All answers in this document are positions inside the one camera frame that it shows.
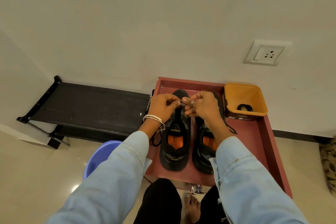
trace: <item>black shoe rack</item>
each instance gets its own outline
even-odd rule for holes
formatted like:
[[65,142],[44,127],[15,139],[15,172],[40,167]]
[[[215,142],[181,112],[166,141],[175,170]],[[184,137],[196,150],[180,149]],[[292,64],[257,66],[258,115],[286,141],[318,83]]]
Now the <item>black shoe rack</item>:
[[30,123],[31,120],[56,124],[53,132],[43,132],[59,143],[65,136],[96,142],[123,141],[141,126],[150,97],[149,94],[66,83],[55,76],[54,83],[40,100],[17,120],[40,131],[43,130]]

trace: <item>bare foot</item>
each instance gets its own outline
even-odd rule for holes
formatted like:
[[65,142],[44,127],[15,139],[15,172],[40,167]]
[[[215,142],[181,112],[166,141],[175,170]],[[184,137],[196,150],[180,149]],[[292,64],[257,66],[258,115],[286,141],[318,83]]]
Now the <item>bare foot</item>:
[[194,197],[186,194],[184,197],[185,224],[198,222],[201,216],[201,203]]

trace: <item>black pants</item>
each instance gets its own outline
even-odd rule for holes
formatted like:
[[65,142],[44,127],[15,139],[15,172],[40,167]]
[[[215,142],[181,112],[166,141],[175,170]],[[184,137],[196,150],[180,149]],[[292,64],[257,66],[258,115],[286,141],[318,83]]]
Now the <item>black pants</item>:
[[[181,210],[182,201],[175,186],[168,179],[158,179],[146,189],[134,224],[180,224]],[[216,186],[203,197],[201,217],[197,223],[229,223]]]

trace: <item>purple plastic bucket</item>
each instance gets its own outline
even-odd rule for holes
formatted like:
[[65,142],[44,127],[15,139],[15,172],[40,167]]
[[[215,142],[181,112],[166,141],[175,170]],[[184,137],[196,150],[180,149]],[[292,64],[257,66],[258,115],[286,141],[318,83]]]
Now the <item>purple plastic bucket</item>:
[[103,143],[87,162],[84,169],[83,180],[85,180],[93,171],[95,171],[100,163],[107,160],[111,152],[117,148],[119,144],[121,144],[121,141],[115,140]]

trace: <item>shoe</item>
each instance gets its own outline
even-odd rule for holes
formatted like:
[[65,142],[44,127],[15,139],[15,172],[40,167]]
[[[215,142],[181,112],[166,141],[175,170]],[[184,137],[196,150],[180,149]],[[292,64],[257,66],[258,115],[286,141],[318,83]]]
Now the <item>shoe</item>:
[[[224,123],[231,128],[226,122],[224,118],[224,106],[221,98],[218,94],[214,93],[215,98],[218,102],[218,108]],[[196,117],[196,125],[197,125],[197,136],[194,143],[194,148],[192,150],[192,161],[194,166],[201,172],[206,174],[212,174],[213,169],[212,165],[209,161],[210,158],[216,157],[217,144],[212,132],[205,125],[204,120],[200,117]],[[237,132],[231,128],[232,133],[237,134]]]
[[[184,90],[176,90],[173,95],[179,99],[189,97]],[[176,108],[162,131],[160,162],[170,171],[181,171],[188,163],[190,146],[190,117],[184,108]]]

